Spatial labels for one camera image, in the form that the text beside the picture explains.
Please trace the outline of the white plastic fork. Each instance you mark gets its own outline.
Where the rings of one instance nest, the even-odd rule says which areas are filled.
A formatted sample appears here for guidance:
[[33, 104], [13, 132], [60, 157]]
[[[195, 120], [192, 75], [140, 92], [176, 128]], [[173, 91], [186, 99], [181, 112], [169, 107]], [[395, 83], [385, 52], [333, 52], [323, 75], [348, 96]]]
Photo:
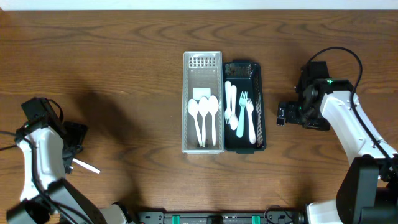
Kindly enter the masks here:
[[238, 127], [236, 130], [236, 135], [238, 138], [243, 137], [243, 133], [244, 133], [244, 111], [245, 111], [247, 99], [248, 99], [248, 93], [246, 91], [242, 91], [241, 96], [239, 98], [240, 110], [239, 110]]
[[255, 132], [254, 132], [254, 123], [253, 123], [253, 118], [252, 118], [252, 113], [254, 111], [254, 105], [253, 105], [253, 103], [252, 103], [250, 98], [247, 99], [246, 109], [247, 109], [247, 112], [248, 112], [249, 142], [251, 144], [255, 144], [256, 143], [256, 135], [255, 135]]
[[225, 81], [224, 90], [226, 96], [226, 110], [224, 112], [224, 118], [226, 124], [229, 124], [229, 120], [231, 117], [231, 82], [230, 81]]

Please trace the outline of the white plastic spoon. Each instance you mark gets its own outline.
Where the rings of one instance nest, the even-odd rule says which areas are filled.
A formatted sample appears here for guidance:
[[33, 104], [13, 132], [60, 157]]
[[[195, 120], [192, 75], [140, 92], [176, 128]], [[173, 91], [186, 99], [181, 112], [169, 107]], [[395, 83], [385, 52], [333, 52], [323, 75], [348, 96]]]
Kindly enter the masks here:
[[212, 145], [216, 146], [216, 121], [215, 116], [218, 112], [218, 99], [215, 95], [211, 95], [208, 99], [209, 112], [211, 114], [211, 134]]
[[198, 110], [202, 117], [202, 126], [201, 126], [201, 144], [203, 147], [206, 145], [206, 116], [208, 114], [208, 98], [202, 97], [199, 100]]
[[238, 118], [236, 116], [236, 95], [237, 87], [235, 85], [231, 86], [231, 117], [229, 120], [230, 127], [235, 131], [238, 127]]
[[197, 140], [200, 145], [200, 147], [203, 146], [202, 143], [202, 138], [201, 138], [201, 132], [199, 129], [198, 125], [198, 120], [197, 120], [197, 114], [198, 114], [198, 103], [194, 99], [190, 99], [188, 101], [188, 113], [193, 117], [194, 123], [195, 123], [195, 129], [196, 129], [196, 135], [197, 135]]
[[96, 167], [94, 167], [94, 166], [92, 166], [92, 165], [90, 165], [90, 164], [88, 164], [88, 163], [86, 163], [86, 162], [83, 162], [83, 161], [81, 161], [81, 160], [79, 160], [79, 159], [73, 158], [72, 161], [73, 161], [74, 163], [78, 164], [79, 166], [82, 166], [82, 167], [84, 167], [85, 169], [88, 169], [89, 171], [94, 172], [95, 174], [99, 174], [99, 173], [101, 172], [101, 171], [100, 171], [99, 169], [97, 169]]

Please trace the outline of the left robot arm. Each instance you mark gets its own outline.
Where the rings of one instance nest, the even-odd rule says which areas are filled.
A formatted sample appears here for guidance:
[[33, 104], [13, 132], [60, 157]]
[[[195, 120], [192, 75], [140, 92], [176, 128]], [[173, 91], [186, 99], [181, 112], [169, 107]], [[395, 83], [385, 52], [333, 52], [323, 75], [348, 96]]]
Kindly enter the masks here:
[[24, 188], [20, 204], [7, 211], [7, 222], [46, 223], [57, 213], [60, 223], [132, 223], [119, 202], [99, 209], [66, 179], [88, 128], [65, 122], [54, 104], [34, 97], [21, 105], [27, 122], [13, 136], [24, 155]]

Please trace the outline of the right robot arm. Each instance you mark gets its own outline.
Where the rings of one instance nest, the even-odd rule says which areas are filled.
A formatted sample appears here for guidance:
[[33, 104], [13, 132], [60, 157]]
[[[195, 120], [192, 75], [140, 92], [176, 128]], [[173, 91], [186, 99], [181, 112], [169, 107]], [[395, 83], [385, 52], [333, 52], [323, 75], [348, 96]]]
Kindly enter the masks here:
[[324, 61], [302, 67], [297, 101], [278, 105], [277, 124], [336, 133], [350, 167], [333, 200], [306, 206], [305, 223], [397, 223], [397, 151], [364, 113], [349, 80]]

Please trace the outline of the black plastic mesh basket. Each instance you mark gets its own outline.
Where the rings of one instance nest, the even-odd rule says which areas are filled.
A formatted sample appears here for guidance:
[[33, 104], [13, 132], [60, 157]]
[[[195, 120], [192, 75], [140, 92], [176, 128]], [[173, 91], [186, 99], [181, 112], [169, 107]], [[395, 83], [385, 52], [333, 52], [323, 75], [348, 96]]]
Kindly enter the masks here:
[[[257, 151], [263, 151], [267, 147], [266, 142], [266, 124], [265, 111], [262, 94], [261, 66], [250, 60], [233, 60], [223, 64], [223, 80], [230, 81], [231, 86], [237, 87], [236, 95], [236, 116], [239, 119], [239, 98], [242, 91], [248, 93], [254, 105], [252, 113], [256, 143], [249, 142], [249, 123], [248, 112], [244, 111], [244, 133], [243, 137], [238, 138], [236, 130], [233, 131], [230, 124], [225, 124], [224, 128], [224, 146], [227, 151], [233, 151], [238, 154], [253, 154]], [[226, 109], [226, 96], [224, 94], [224, 109]]]

